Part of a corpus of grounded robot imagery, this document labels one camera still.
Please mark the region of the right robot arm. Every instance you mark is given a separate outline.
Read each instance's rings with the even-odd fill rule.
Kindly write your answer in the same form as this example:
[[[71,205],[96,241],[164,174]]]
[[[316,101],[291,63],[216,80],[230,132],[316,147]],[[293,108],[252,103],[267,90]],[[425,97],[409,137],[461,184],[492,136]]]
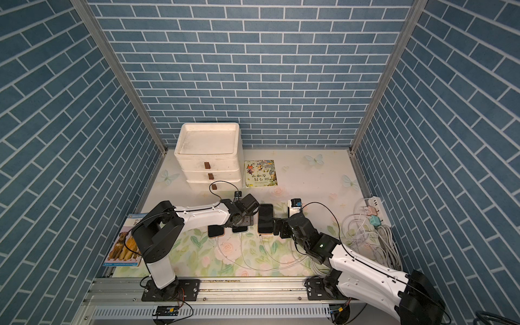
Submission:
[[[401,324],[441,324],[446,304],[423,273],[388,268],[319,232],[302,213],[274,219],[274,235],[291,238],[305,255],[329,268],[319,289],[333,300],[357,299],[384,311]]]

